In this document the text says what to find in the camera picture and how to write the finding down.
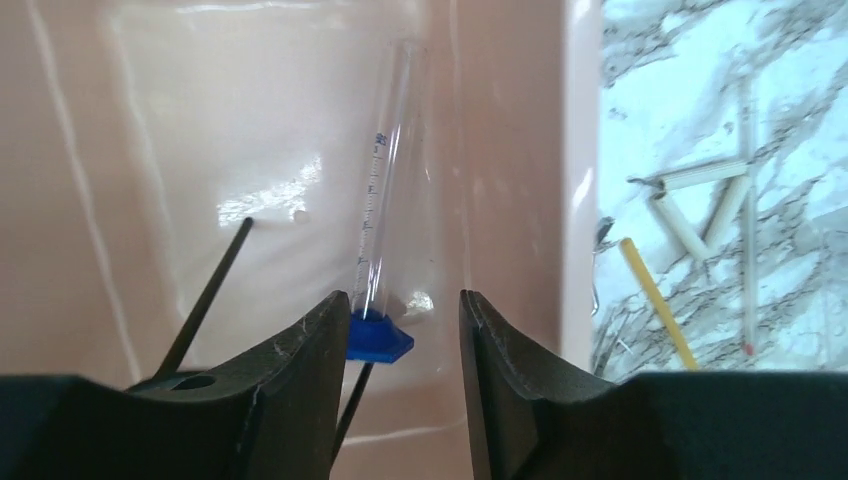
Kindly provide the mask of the blue base measuring cylinder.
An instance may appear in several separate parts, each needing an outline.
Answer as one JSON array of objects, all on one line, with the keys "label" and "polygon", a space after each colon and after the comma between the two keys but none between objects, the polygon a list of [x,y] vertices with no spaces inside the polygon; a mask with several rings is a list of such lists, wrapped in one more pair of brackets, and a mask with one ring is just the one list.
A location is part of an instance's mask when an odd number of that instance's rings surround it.
[{"label": "blue base measuring cylinder", "polygon": [[365,185],[356,277],[351,293],[346,358],[372,364],[392,364],[409,352],[414,339],[396,326],[389,314],[386,248],[395,173],[410,135],[413,87],[420,66],[421,45],[397,40],[381,64],[376,124],[370,169]]}]

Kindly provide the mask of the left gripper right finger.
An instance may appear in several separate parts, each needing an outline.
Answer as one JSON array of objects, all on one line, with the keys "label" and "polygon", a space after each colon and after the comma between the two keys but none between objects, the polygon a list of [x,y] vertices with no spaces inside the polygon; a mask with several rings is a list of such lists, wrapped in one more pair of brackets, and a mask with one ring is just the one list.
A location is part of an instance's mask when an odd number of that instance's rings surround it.
[{"label": "left gripper right finger", "polygon": [[477,479],[843,479],[838,372],[648,372],[616,384],[459,297]]}]

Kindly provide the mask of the clay pipe triangle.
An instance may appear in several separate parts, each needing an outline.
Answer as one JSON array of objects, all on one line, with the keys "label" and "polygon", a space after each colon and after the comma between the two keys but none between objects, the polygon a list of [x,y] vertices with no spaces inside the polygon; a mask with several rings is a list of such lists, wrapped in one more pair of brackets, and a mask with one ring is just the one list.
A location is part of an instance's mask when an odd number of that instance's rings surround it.
[{"label": "clay pipe triangle", "polygon": [[738,159],[711,161],[628,181],[651,189],[649,203],[697,262],[718,254],[752,185],[748,163]]}]

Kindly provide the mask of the yellow rubber tube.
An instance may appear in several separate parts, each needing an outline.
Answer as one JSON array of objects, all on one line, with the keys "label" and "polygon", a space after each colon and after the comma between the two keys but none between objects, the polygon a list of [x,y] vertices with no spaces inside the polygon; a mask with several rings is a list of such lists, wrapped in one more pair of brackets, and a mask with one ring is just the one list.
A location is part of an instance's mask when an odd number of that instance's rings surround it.
[{"label": "yellow rubber tube", "polygon": [[670,306],[663,297],[652,275],[648,271],[647,266],[633,240],[629,237],[623,238],[619,242],[619,248],[635,279],[639,283],[648,301],[653,306],[660,322],[667,331],[683,366],[688,370],[698,370],[699,364],[696,361],[688,342],[683,336]]}]

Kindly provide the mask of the glass thermometer rod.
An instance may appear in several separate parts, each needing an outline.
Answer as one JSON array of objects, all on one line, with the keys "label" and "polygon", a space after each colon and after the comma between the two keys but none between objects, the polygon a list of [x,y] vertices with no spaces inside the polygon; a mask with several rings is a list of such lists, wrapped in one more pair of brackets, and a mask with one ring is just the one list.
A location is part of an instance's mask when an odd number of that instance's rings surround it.
[{"label": "glass thermometer rod", "polygon": [[739,94],[739,159],[746,163],[748,186],[743,197],[740,231],[743,250],[743,349],[753,357],[757,350],[756,324],[758,309],[757,273],[757,189],[756,189],[756,101],[752,94],[751,76],[741,77]]}]

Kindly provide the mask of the black wire tripod stand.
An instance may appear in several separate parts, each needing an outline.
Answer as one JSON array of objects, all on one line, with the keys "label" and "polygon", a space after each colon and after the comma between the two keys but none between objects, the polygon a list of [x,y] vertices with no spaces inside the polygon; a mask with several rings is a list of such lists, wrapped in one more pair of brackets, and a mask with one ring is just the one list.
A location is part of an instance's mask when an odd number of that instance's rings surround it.
[{"label": "black wire tripod stand", "polygon": [[[217,293],[226,279],[232,265],[234,264],[245,240],[254,225],[252,217],[246,217],[240,224],[236,234],[223,254],[219,264],[216,266],[210,279],[202,290],[198,300],[192,307],[189,315],[183,323],[175,340],[172,342],[160,367],[155,374],[146,380],[139,382],[129,388],[130,391],[140,391],[156,385],[164,385],[166,382],[186,379],[190,372],[178,371],[189,347],[191,346],[198,330],[200,329],[206,314],[208,313]],[[370,379],[374,364],[366,363],[360,371],[350,399],[338,420],[334,435],[331,460],[335,463],[341,450],[344,439],[358,409],[364,390]]]}]

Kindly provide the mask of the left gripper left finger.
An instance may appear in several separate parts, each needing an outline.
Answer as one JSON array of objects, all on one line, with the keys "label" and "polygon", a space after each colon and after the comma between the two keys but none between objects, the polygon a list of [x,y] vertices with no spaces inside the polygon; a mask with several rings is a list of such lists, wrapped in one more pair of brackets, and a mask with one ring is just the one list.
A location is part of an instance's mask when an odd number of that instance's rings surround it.
[{"label": "left gripper left finger", "polygon": [[1,380],[5,479],[326,479],[350,321],[335,291],[300,320],[173,386]]}]

